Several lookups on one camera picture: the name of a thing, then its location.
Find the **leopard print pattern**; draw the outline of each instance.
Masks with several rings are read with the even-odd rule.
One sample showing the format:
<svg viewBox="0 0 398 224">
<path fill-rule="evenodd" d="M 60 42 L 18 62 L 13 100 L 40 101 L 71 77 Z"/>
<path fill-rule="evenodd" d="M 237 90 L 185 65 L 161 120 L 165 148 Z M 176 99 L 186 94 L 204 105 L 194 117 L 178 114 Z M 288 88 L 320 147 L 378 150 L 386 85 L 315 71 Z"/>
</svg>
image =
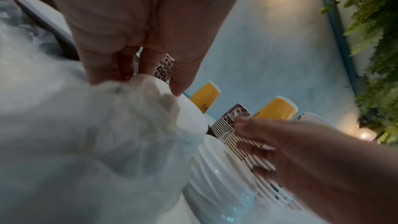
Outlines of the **leopard print pattern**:
<svg viewBox="0 0 398 224">
<path fill-rule="evenodd" d="M 225 113 L 221 118 L 229 124 L 233 129 L 235 129 L 235 117 L 244 116 L 249 117 L 250 112 L 245 109 L 240 103 L 233 106 L 227 113 Z"/>
<path fill-rule="evenodd" d="M 161 60 L 156 65 L 156 71 L 154 76 L 158 79 L 161 79 L 164 82 L 167 82 L 171 77 L 171 72 L 174 67 L 174 59 L 171 58 L 169 55 L 166 55 L 163 60 Z"/>
</svg>

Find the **hand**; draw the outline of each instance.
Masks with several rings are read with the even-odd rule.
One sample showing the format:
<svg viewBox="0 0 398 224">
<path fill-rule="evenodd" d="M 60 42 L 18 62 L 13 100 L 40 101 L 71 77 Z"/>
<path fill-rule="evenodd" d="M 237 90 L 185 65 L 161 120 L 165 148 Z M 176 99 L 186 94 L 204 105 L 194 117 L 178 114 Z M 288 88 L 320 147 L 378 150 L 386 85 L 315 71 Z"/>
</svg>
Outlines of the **hand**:
<svg viewBox="0 0 398 224">
<path fill-rule="evenodd" d="M 398 223 L 395 149 L 302 122 L 237 118 L 235 133 L 273 146 L 238 145 L 276 167 L 255 167 L 257 175 L 281 184 L 330 223 Z"/>
<path fill-rule="evenodd" d="M 142 46 L 140 73 L 152 75 L 166 53 L 175 59 L 174 95 L 192 84 L 235 1 L 55 0 L 92 84 L 129 80 Z"/>
</svg>

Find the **hanging foliage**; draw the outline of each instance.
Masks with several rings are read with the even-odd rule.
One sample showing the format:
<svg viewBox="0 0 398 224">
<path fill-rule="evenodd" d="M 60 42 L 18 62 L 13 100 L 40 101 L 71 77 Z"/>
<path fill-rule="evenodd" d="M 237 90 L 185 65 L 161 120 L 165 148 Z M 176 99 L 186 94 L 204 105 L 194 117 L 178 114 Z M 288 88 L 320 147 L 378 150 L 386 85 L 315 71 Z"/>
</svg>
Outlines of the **hanging foliage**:
<svg viewBox="0 0 398 224">
<path fill-rule="evenodd" d="M 375 45 L 375 52 L 367 69 L 375 76 L 364 85 L 357 96 L 363 114 L 377 109 L 376 120 L 386 131 L 398 136 L 398 0 L 347 0 L 344 7 L 354 6 L 352 24 L 345 35 L 353 35 L 359 43 L 351 48 L 352 55 Z M 330 7 L 322 9 L 326 13 Z"/>
</svg>

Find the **light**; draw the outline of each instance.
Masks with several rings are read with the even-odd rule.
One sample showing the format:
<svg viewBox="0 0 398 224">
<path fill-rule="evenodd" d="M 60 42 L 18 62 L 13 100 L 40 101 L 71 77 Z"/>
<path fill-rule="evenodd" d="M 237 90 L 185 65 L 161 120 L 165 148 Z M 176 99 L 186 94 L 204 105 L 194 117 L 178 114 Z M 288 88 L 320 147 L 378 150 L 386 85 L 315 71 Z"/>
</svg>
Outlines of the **light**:
<svg viewBox="0 0 398 224">
<path fill-rule="evenodd" d="M 358 132 L 360 140 L 373 141 L 377 137 L 377 133 L 368 128 L 361 128 Z"/>
</svg>

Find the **yellow cup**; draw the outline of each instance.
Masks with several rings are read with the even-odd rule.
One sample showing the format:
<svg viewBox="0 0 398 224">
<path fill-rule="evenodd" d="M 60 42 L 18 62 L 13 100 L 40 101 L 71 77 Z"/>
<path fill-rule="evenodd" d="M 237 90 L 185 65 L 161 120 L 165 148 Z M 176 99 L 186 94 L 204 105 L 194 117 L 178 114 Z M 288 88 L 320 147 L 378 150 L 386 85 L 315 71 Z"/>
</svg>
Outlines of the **yellow cup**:
<svg viewBox="0 0 398 224">
<path fill-rule="evenodd" d="M 291 120 L 298 111 L 298 107 L 289 99 L 277 96 L 259 112 L 253 115 L 255 118 Z"/>
<path fill-rule="evenodd" d="M 204 113 L 213 104 L 216 98 L 220 95 L 221 89 L 217 87 L 212 81 L 209 81 L 205 86 L 201 87 L 189 99 Z"/>
</svg>

